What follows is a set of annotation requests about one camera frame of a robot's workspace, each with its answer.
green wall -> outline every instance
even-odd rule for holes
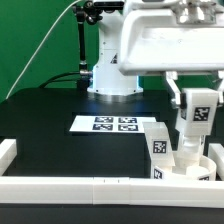
[[[0,1],[0,101],[24,68],[41,40],[71,0],[1,0]],[[98,57],[98,31],[86,25],[87,59],[90,67]],[[50,77],[78,70],[79,47],[77,23],[70,11],[62,18],[15,91],[37,87]],[[145,89],[164,88],[160,77],[141,78]],[[181,86],[211,84],[207,77],[183,77]],[[75,87],[74,83],[52,84],[49,87]]]

black cable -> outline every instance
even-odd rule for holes
[[[59,79],[59,78],[63,78],[63,77],[67,77],[67,76],[72,76],[72,75],[79,75],[79,72],[66,72],[60,75],[56,75],[53,76],[52,78],[48,79],[46,82],[42,83],[39,88],[44,88],[46,85],[48,85],[50,82]]]
[[[71,81],[77,81],[77,79],[61,79],[61,80],[51,80],[51,81],[48,81],[48,82],[45,82],[43,83],[42,85],[40,85],[41,87],[39,88],[44,88],[46,87],[48,84],[50,83],[54,83],[54,82],[71,82]]]

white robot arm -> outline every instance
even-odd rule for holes
[[[170,149],[163,124],[145,124],[156,179],[215,180],[216,164],[203,156],[217,106],[223,105],[224,14],[214,1],[127,1],[118,54],[127,76],[164,75],[178,108],[177,152]],[[179,90],[178,75],[214,74],[222,80],[216,90]]]

black table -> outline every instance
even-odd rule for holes
[[[150,174],[143,134],[71,133],[76,115],[154,116],[173,149],[176,111],[166,91],[138,101],[106,103],[74,89],[24,89],[0,104],[0,137],[16,138],[18,155],[5,176],[141,177]],[[218,109],[208,143],[224,144]],[[223,223],[224,210],[156,206],[0,205],[0,223]]]

white block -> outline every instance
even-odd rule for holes
[[[144,122],[143,126],[152,163],[158,166],[174,166],[173,152],[165,123]]]
[[[218,102],[218,91],[208,88],[183,89],[187,109],[179,109],[176,129],[185,136],[210,135]]]
[[[221,144],[209,144],[208,157],[217,165],[217,173],[224,180],[224,148]]]
[[[0,203],[92,204],[92,201],[93,178],[0,178]]]
[[[224,183],[130,179],[131,205],[224,207]]]
[[[129,178],[94,178],[93,204],[129,204]]]
[[[0,144],[0,175],[2,175],[17,155],[16,140],[5,139]]]

